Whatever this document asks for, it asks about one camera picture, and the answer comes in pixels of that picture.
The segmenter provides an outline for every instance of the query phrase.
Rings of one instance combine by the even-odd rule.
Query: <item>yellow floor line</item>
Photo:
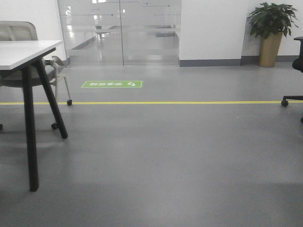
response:
[[[150,105],[150,104],[187,104],[187,105],[209,105],[209,104],[280,104],[281,101],[136,101],[136,102],[73,102],[73,105]],[[295,100],[289,103],[303,103]],[[23,105],[23,102],[2,102],[0,105]],[[34,102],[35,105],[48,105],[48,102]],[[59,105],[67,105],[66,102],[58,102]]]

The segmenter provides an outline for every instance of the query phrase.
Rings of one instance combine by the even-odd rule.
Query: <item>potted plant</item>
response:
[[[261,36],[259,66],[274,67],[278,55],[282,36],[291,35],[291,26],[298,27],[293,19],[295,8],[287,4],[269,5],[261,3],[262,7],[256,8],[250,13],[250,35]]]

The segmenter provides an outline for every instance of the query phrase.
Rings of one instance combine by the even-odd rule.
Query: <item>green plant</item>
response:
[[[263,38],[267,38],[270,33],[277,34],[278,32],[284,33],[286,37],[287,34],[291,35],[292,23],[298,27],[294,21],[297,19],[292,5],[286,4],[274,4],[269,5],[267,2],[261,3],[263,7],[256,7],[254,11],[250,13],[251,21],[251,31],[250,35],[259,35]]]

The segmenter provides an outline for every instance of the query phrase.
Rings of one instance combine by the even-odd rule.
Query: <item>glass wall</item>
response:
[[[181,0],[58,0],[71,65],[178,65]]]

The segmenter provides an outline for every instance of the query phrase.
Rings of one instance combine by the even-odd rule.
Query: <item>gold plant pot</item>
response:
[[[283,32],[274,35],[272,33],[265,38],[261,38],[260,53],[259,53],[259,66],[261,67],[274,67],[280,43],[282,40]]]

